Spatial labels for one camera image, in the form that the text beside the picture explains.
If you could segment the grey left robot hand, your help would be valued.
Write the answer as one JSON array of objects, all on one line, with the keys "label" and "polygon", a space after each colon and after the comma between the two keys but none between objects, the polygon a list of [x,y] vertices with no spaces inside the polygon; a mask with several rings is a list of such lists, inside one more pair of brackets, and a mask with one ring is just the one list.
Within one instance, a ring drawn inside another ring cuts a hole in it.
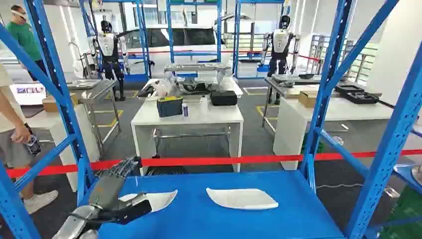
[{"label": "grey left robot hand", "polygon": [[133,199],[122,201],[119,193],[130,175],[138,175],[142,164],[139,157],[126,158],[100,173],[88,200],[94,207],[88,221],[93,223],[117,223],[126,225],[152,212],[145,193],[136,194]]}]

